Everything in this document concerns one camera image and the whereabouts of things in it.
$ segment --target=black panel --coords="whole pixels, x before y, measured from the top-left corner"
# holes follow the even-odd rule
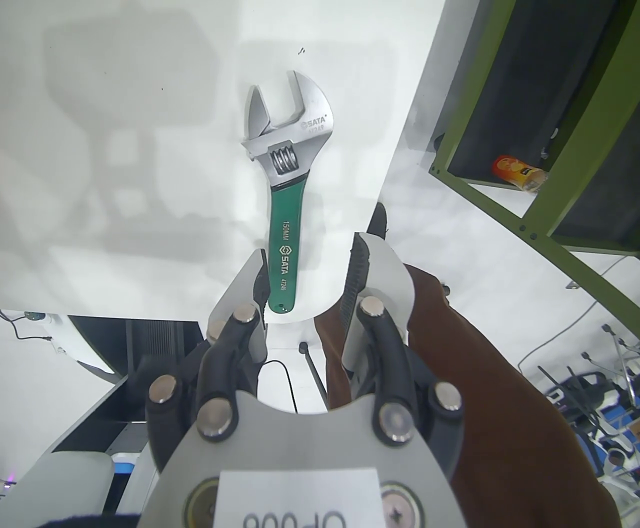
[[[69,316],[69,319],[85,341],[93,348],[94,352],[112,368],[119,378],[129,372],[127,365],[127,319],[85,316]],[[170,332],[170,328],[176,325],[182,328],[181,339],[183,344],[173,341],[172,347],[186,351],[182,352],[183,356],[184,353],[189,353],[196,348],[196,345],[203,340],[200,327],[194,321],[145,321],[139,319],[132,319],[131,321],[137,328],[146,327],[146,332],[139,333],[138,341],[136,342],[136,347],[140,354],[144,354],[144,351],[154,349],[154,346],[162,344],[166,338],[166,333]]]
[[[491,173],[502,154],[540,166],[540,152],[579,87],[617,4],[516,2],[449,172],[503,183]]]
[[[629,244],[640,229],[640,107],[554,234]]]
[[[120,377],[127,374],[125,319],[84,316],[69,316],[69,319],[89,346],[115,373]]]
[[[144,409],[131,406],[126,388],[118,387],[52,451],[104,452],[129,422],[144,420]]]

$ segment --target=wrench head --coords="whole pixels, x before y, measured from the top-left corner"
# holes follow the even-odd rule
[[[322,90],[307,76],[293,72],[297,112],[289,121],[271,125],[262,94],[252,88],[247,114],[248,139],[243,147],[262,165],[271,187],[307,174],[333,132],[333,113]]]

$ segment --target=screw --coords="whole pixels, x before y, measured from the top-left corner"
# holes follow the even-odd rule
[[[177,380],[171,374],[163,374],[149,387],[149,399],[153,403],[165,403],[173,397]]]
[[[399,484],[383,484],[382,510],[387,528],[420,526],[420,510],[413,497]]]
[[[406,444],[413,438],[413,417],[404,405],[385,403],[378,413],[380,427],[387,438],[399,444]]]
[[[385,313],[385,306],[382,304],[382,301],[373,295],[369,297],[365,297],[362,301],[360,301],[360,308],[365,312],[368,316],[371,317],[379,317]]]
[[[443,409],[459,411],[462,407],[462,395],[455,385],[447,381],[439,381],[434,388],[436,399]]]
[[[226,321],[211,321],[207,325],[207,340],[211,344],[214,344],[218,340],[226,323]]]
[[[231,425],[234,411],[227,398],[212,398],[205,402],[196,417],[196,427],[205,438],[217,438]]]
[[[236,321],[240,321],[240,323],[250,323],[253,321],[255,317],[255,306],[252,304],[246,303],[238,306],[234,310],[234,318]]]

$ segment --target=white table surface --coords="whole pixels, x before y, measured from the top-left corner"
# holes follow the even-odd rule
[[[305,191],[296,306],[342,292],[444,0],[6,0],[0,3],[0,307],[206,320],[268,231],[247,158],[259,84],[272,121],[287,72],[335,117]]]

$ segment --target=black cable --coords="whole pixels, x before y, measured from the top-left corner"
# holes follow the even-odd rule
[[[613,268],[617,263],[622,262],[623,260],[625,260],[627,258],[627,255],[625,255],[624,257],[620,257],[618,260],[616,260],[616,262],[614,262],[613,264],[611,264],[607,269],[605,269],[602,273],[600,273],[600,276],[603,277],[605,275],[606,272],[608,272],[611,268]],[[572,322],[569,326],[567,326],[564,330],[558,332],[557,334],[555,334],[551,339],[546,340],[542,345],[538,345],[536,346],[531,352],[529,352],[528,354],[526,354],[519,362],[518,362],[518,370],[520,371],[520,374],[523,374],[522,369],[520,368],[520,366],[527,360],[527,358],[529,356],[531,356],[534,352],[537,352],[538,350],[540,350],[542,347],[547,346],[549,343],[551,343],[556,337],[560,337],[562,334],[564,334],[567,330],[571,330],[576,324],[578,324],[578,322],[585,316],[587,315],[589,312],[591,312],[591,310],[593,309],[593,307],[598,304],[598,301],[594,301],[593,304],[587,308],[587,310],[585,311],[585,313],[583,313],[580,317],[578,317],[574,322]]]
[[[53,339],[50,336],[45,337],[43,335],[27,335],[25,337],[19,336],[18,329],[16,328],[15,322],[20,321],[20,319],[26,319],[26,316],[16,317],[15,319],[9,319],[9,317],[7,317],[2,310],[0,310],[0,319],[4,319],[7,323],[11,323],[11,326],[13,327],[13,333],[15,334],[15,338],[19,339],[20,341],[24,341],[25,339],[42,339],[44,341],[51,341],[51,339]]]
[[[279,363],[280,365],[282,365],[284,367],[284,371],[287,374],[287,381],[289,382],[289,390],[291,391],[291,401],[293,402],[293,408],[296,411],[296,414],[298,414],[298,406],[296,405],[296,397],[293,395],[293,385],[291,385],[291,377],[289,376],[289,369],[279,359],[272,359],[272,360],[269,360],[269,361],[265,362],[264,364],[268,365],[269,363]]]

